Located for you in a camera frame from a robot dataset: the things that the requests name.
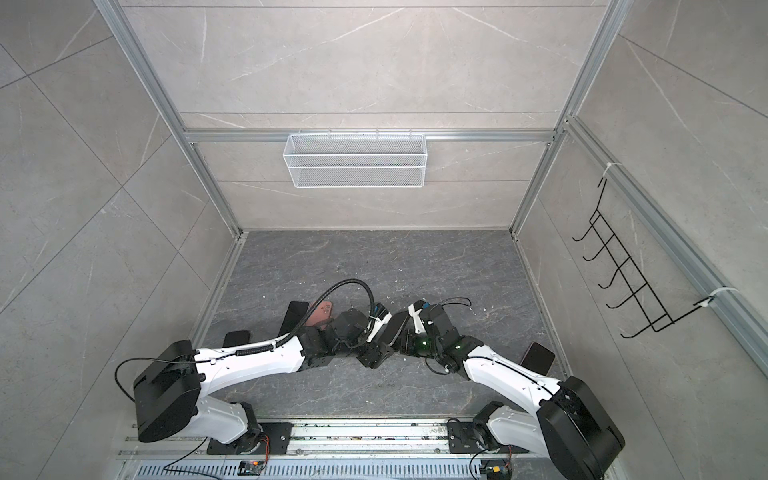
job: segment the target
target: black wire hook rack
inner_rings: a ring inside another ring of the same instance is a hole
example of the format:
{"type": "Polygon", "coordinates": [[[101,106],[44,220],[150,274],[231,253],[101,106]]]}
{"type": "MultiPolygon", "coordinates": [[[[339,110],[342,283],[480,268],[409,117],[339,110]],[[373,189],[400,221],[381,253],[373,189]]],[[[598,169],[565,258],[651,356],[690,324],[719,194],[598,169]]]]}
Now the black wire hook rack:
{"type": "Polygon", "coordinates": [[[600,190],[600,197],[598,198],[598,204],[594,208],[594,212],[592,212],[592,215],[590,215],[590,217],[589,217],[589,228],[587,228],[587,231],[584,232],[584,235],[582,235],[581,238],[577,239],[576,237],[572,237],[572,239],[574,241],[576,241],[576,242],[581,242],[584,238],[587,237],[587,235],[590,233],[590,231],[594,231],[595,235],[597,235],[598,239],[600,239],[600,242],[602,243],[602,247],[600,248],[600,250],[598,250],[598,252],[592,258],[587,258],[587,257],[582,257],[582,258],[584,260],[588,261],[588,262],[591,262],[592,260],[595,260],[596,258],[598,258],[600,253],[603,250],[605,250],[606,252],[608,252],[608,255],[611,257],[611,260],[613,260],[614,265],[616,266],[616,270],[614,270],[614,274],[611,277],[611,281],[608,282],[608,285],[604,286],[603,284],[598,283],[598,286],[601,289],[606,290],[606,289],[610,288],[611,285],[613,285],[614,280],[616,280],[616,277],[621,275],[621,279],[624,281],[624,283],[627,285],[627,288],[630,291],[630,296],[628,296],[626,299],[622,300],[621,303],[619,303],[618,305],[611,306],[611,305],[608,305],[606,303],[605,306],[610,308],[610,309],[612,309],[612,310],[615,310],[615,309],[623,306],[628,301],[634,299],[634,301],[637,303],[637,306],[639,306],[640,310],[643,312],[643,315],[645,316],[645,319],[647,321],[647,325],[645,327],[641,328],[640,330],[638,330],[633,335],[624,335],[622,333],[621,336],[624,337],[625,339],[631,339],[631,338],[634,338],[634,337],[640,335],[642,332],[644,332],[645,330],[647,330],[649,328],[652,329],[654,332],[660,332],[661,330],[666,329],[668,326],[674,325],[679,320],[689,316],[691,313],[697,311],[698,309],[705,307],[709,303],[708,300],[712,300],[713,299],[713,296],[708,296],[708,297],[703,298],[703,299],[699,300],[698,302],[694,303],[694,307],[691,310],[688,310],[683,315],[680,315],[677,318],[674,318],[674,317],[672,317],[672,315],[670,315],[669,310],[667,310],[666,306],[661,302],[661,300],[659,299],[659,296],[654,291],[654,288],[650,285],[650,283],[648,283],[648,280],[647,280],[647,278],[645,278],[645,275],[643,274],[643,271],[635,263],[634,258],[632,258],[632,256],[629,253],[629,250],[627,250],[627,248],[621,242],[621,239],[618,237],[618,235],[614,231],[613,227],[611,227],[611,224],[608,223],[608,220],[600,212],[600,202],[603,200],[603,194],[605,193],[605,185],[606,184],[607,184],[607,181],[606,181],[605,177],[601,178],[600,179],[600,183],[598,183],[598,188],[602,187],[602,189],[600,190]],[[611,235],[607,239],[604,239],[603,235],[601,235],[600,232],[598,231],[598,229],[595,227],[595,224],[599,220],[602,220],[602,223],[604,223],[604,225],[606,226],[608,231],[611,232],[611,235]],[[615,240],[615,243],[617,243],[618,246],[621,247],[621,249],[627,255],[626,260],[622,261],[621,263],[619,263],[616,260],[617,256],[614,255],[613,252],[611,252],[611,249],[608,247],[608,244],[612,240],[615,240]],[[624,271],[622,270],[624,268],[624,266],[626,266],[628,264],[631,264],[632,266],[634,266],[634,269],[640,274],[640,277],[642,279],[642,284],[637,289],[632,287],[632,285],[629,283],[629,280],[627,279],[627,275],[625,275],[624,271]],[[661,307],[661,311],[663,312],[661,314],[661,316],[659,316],[658,318],[656,318],[654,320],[650,319],[650,317],[648,316],[648,312],[646,311],[646,308],[643,306],[643,303],[641,302],[641,300],[639,298],[637,298],[637,295],[640,292],[642,292],[643,289],[648,290],[653,295],[653,297],[656,299],[656,301],[658,302],[659,306],[661,307]],[[665,323],[665,324],[663,324],[661,326],[658,326],[659,322],[661,322],[664,319],[669,319],[669,322],[665,323]]]}

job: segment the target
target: mesh basket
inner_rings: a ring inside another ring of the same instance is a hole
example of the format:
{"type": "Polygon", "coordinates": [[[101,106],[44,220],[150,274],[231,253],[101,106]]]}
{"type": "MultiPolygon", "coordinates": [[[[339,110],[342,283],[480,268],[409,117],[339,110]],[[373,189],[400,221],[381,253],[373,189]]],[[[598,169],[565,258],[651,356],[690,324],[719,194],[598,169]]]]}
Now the mesh basket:
{"type": "Polygon", "coordinates": [[[297,188],[423,187],[421,134],[292,134],[283,152],[297,188]]]}

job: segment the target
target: metal beam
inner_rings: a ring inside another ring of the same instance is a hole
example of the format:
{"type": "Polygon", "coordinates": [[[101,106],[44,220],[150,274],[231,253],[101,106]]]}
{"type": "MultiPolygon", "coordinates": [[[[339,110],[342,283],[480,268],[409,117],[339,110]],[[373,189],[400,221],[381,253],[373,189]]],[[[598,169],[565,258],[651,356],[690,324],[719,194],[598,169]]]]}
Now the metal beam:
{"type": "Polygon", "coordinates": [[[613,0],[606,7],[605,15],[598,27],[597,34],[594,36],[592,46],[589,48],[584,64],[581,66],[576,82],[571,89],[571,93],[568,95],[568,99],[565,101],[563,111],[560,113],[560,118],[554,128],[555,132],[557,132],[554,136],[554,141],[552,145],[548,145],[541,156],[531,182],[528,184],[528,189],[525,191],[525,195],[520,202],[515,218],[512,220],[512,225],[509,226],[509,231],[513,236],[516,237],[520,233],[520,229],[523,223],[525,223],[525,219],[528,218],[528,213],[531,211],[531,207],[533,207],[538,192],[541,190],[541,185],[544,184],[544,180],[552,168],[554,158],[558,155],[563,138],[562,131],[565,119],[575,115],[587,97],[589,88],[592,86],[594,78],[598,76],[600,66],[603,65],[608,50],[611,49],[616,34],[619,32],[621,24],[624,23],[624,19],[627,17],[633,1],[613,0]]]}
{"type": "MultiPolygon", "coordinates": [[[[577,118],[568,118],[565,124],[570,134],[595,164],[605,169],[618,161],[610,151],[577,118]]],[[[696,247],[678,225],[656,204],[643,187],[621,165],[614,165],[605,174],[613,187],[627,202],[650,233],[667,252],[687,279],[704,298],[721,286],[732,283],[696,247]]],[[[736,340],[768,376],[768,324],[739,293],[719,293],[710,307],[736,340]]]]}
{"type": "Polygon", "coordinates": [[[428,141],[552,141],[554,132],[541,128],[509,128],[498,130],[464,130],[444,128],[334,128],[334,129],[289,129],[289,128],[254,128],[254,129],[210,129],[187,130],[185,138],[189,142],[237,142],[237,141],[275,141],[284,142],[290,134],[358,134],[378,132],[380,134],[422,134],[428,141]]]}
{"type": "Polygon", "coordinates": [[[219,190],[219,186],[214,179],[214,176],[208,171],[208,168],[203,162],[203,158],[194,148],[194,146],[184,137],[184,126],[181,123],[181,118],[178,111],[170,101],[170,97],[160,83],[160,79],[155,73],[152,65],[147,59],[147,54],[141,47],[136,34],[134,33],[131,25],[128,23],[128,19],[125,17],[125,13],[120,5],[115,0],[94,0],[96,7],[101,12],[101,16],[109,25],[114,37],[118,40],[125,56],[131,63],[131,66],[136,71],[136,75],[141,80],[144,88],[147,90],[150,98],[154,102],[154,106],[160,112],[161,117],[168,125],[168,129],[179,144],[181,151],[189,161],[195,174],[200,179],[200,182],[208,192],[208,196],[214,203],[214,206],[219,210],[219,214],[224,220],[224,223],[230,229],[230,232],[234,237],[238,237],[242,232],[242,229],[237,224],[235,216],[230,209],[229,204],[224,199],[224,195],[219,190]]]}

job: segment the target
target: zip tie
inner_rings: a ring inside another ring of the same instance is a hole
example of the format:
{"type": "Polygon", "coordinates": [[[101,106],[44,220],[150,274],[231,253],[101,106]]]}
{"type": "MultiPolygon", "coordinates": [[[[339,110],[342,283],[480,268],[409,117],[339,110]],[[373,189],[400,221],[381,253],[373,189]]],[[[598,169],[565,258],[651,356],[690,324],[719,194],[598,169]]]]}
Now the zip tie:
{"type": "Polygon", "coordinates": [[[608,162],[608,165],[605,166],[605,170],[603,170],[603,178],[605,178],[605,174],[608,173],[608,169],[613,167],[614,165],[621,165],[621,164],[612,164],[611,162],[608,162]]]}
{"type": "Polygon", "coordinates": [[[715,290],[712,290],[712,293],[707,295],[707,297],[704,298],[704,300],[701,300],[700,302],[694,303],[694,305],[698,306],[704,306],[707,307],[712,303],[712,300],[715,300],[715,295],[717,295],[720,292],[725,292],[726,290],[730,290],[733,292],[738,292],[739,290],[733,288],[732,286],[722,286],[720,288],[716,288],[715,290]]]}

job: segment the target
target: metal basket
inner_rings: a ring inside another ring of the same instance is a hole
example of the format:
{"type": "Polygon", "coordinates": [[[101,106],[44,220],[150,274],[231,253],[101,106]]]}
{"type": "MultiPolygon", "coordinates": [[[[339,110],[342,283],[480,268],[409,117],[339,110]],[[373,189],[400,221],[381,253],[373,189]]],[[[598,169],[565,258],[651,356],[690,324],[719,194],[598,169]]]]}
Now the metal basket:
{"type": "Polygon", "coordinates": [[[297,188],[423,187],[423,134],[377,132],[288,136],[283,158],[297,188]]]}

